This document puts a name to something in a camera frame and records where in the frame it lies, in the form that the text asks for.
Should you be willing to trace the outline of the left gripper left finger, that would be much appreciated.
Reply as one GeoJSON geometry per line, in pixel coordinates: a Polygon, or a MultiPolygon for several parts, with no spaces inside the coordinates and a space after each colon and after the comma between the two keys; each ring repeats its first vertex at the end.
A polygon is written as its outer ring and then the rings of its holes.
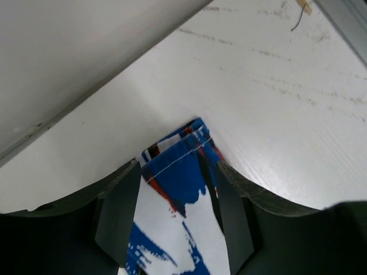
{"type": "Polygon", "coordinates": [[[140,186],[130,161],[33,211],[1,215],[2,274],[117,274],[127,261],[140,186]]]}

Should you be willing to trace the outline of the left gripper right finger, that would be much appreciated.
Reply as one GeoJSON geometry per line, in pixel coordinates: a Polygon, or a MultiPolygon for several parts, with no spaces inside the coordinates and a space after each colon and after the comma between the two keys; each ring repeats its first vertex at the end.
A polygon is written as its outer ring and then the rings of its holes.
{"type": "Polygon", "coordinates": [[[216,170],[231,274],[365,274],[366,202],[306,207],[216,170]]]}

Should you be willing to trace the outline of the blue white patterned trousers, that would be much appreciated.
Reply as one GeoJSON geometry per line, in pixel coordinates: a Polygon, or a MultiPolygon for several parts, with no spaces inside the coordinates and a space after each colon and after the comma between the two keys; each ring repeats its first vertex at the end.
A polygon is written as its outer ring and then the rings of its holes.
{"type": "Polygon", "coordinates": [[[142,151],[124,274],[229,274],[215,170],[223,159],[195,118],[142,151]]]}

